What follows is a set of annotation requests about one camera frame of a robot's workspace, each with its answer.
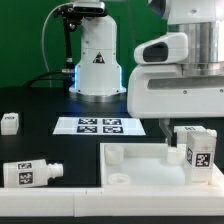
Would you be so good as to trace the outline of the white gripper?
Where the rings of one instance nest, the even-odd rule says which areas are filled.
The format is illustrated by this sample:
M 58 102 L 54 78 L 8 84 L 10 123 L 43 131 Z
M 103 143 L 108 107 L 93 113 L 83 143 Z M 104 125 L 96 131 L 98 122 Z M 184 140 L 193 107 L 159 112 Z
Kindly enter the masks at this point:
M 129 78 L 127 110 L 135 118 L 162 118 L 166 142 L 176 147 L 169 118 L 224 117 L 224 76 L 186 77 L 179 65 L 138 65 Z

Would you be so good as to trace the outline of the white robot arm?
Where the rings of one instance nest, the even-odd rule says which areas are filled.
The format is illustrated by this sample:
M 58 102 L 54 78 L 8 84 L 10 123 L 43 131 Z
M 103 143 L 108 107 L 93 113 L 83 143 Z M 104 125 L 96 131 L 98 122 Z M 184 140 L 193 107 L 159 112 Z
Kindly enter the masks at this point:
M 167 32 L 134 50 L 136 67 L 122 86 L 116 24 L 100 0 L 76 0 L 81 60 L 70 93 L 103 102 L 127 95 L 134 118 L 224 116 L 224 0 L 148 0 Z

